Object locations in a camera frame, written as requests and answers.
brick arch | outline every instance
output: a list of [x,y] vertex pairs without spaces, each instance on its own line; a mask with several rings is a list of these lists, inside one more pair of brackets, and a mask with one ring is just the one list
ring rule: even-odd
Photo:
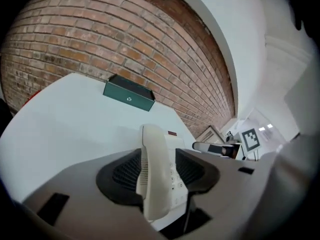
[[235,115],[217,43],[182,0],[30,0],[1,48],[8,104],[78,72],[142,84],[173,107],[196,137]]

telephone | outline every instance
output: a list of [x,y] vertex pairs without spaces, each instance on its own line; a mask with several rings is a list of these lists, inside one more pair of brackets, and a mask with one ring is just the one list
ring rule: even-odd
[[188,190],[176,170],[176,149],[184,149],[185,144],[176,133],[154,124],[144,124],[140,131],[141,173],[136,192],[143,197],[144,217],[152,222],[187,202]]

green box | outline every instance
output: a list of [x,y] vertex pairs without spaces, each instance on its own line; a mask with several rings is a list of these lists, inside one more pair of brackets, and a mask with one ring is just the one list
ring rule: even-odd
[[145,111],[155,103],[152,90],[117,74],[105,83],[103,95]]

telephone handset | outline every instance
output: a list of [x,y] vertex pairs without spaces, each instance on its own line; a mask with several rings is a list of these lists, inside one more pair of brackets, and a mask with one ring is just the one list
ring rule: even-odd
[[163,130],[154,124],[142,127],[142,168],[136,192],[144,198],[145,218],[155,221],[166,216],[171,209],[171,162]]

white table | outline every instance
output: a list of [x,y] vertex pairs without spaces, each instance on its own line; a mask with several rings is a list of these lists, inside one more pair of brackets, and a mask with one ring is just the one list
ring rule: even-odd
[[105,83],[69,74],[31,99],[0,139],[0,175],[18,202],[76,163],[141,147],[139,129],[156,124],[178,133],[192,150],[195,138],[170,107],[149,112],[103,96]]

